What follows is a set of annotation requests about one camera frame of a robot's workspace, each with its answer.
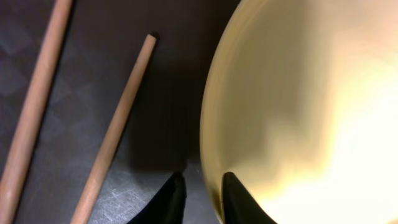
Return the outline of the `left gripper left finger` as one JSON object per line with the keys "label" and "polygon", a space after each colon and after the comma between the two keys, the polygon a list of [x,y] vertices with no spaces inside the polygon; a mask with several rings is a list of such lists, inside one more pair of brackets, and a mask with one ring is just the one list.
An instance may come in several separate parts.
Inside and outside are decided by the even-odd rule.
{"label": "left gripper left finger", "polygon": [[182,224],[187,188],[181,172],[174,172],[150,202],[127,224]]}

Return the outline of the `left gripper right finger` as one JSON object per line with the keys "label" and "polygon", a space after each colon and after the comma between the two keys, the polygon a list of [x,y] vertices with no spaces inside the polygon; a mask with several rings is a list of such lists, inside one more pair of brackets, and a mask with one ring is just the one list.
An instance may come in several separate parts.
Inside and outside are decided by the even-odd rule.
{"label": "left gripper right finger", "polygon": [[233,172],[223,175],[222,203],[226,224],[276,224]]}

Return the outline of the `yellow plate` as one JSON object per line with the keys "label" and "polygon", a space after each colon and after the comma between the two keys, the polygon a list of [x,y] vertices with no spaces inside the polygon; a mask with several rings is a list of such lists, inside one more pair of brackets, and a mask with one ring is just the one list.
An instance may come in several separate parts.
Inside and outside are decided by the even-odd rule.
{"label": "yellow plate", "polygon": [[200,154],[276,223],[397,222],[397,2],[241,1],[211,63]]}

